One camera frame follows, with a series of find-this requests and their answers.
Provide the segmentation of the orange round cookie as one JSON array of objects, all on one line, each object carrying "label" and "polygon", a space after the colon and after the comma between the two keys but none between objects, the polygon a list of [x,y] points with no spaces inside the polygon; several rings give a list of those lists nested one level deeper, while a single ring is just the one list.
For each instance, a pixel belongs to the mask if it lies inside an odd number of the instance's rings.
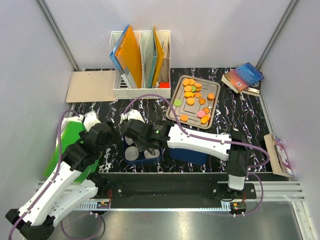
[{"label": "orange round cookie", "polygon": [[195,104],[195,99],[193,97],[188,97],[186,99],[186,103],[189,105],[189,106],[193,106]]}]

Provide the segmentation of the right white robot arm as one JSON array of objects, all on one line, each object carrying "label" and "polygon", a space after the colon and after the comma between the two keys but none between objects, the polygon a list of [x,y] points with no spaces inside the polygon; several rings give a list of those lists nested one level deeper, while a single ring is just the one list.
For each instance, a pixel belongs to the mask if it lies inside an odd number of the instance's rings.
[{"label": "right white robot arm", "polygon": [[137,110],[123,113],[121,119],[125,122],[124,136],[131,139],[139,151],[153,154],[158,149],[181,149],[207,154],[225,161],[228,195],[236,199],[244,194],[249,147],[242,142],[240,133],[236,132],[233,136],[212,134],[186,129],[180,123],[162,120],[148,124]]}]

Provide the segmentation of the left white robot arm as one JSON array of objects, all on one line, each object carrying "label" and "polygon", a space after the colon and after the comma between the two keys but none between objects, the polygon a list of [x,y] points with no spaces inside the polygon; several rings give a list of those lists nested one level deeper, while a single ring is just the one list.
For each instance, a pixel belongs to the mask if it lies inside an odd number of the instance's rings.
[{"label": "left white robot arm", "polygon": [[115,144],[119,137],[113,122],[102,123],[95,111],[84,115],[76,113],[71,121],[82,123],[84,130],[79,132],[74,143],[62,149],[64,118],[62,115],[58,124],[58,161],[55,168],[23,206],[6,213],[5,217],[12,225],[8,239],[12,239],[14,231],[18,230],[27,240],[46,240],[55,227],[85,200],[112,196],[107,178],[93,171],[76,189],[61,197],[65,189],[93,165],[106,149]]}]

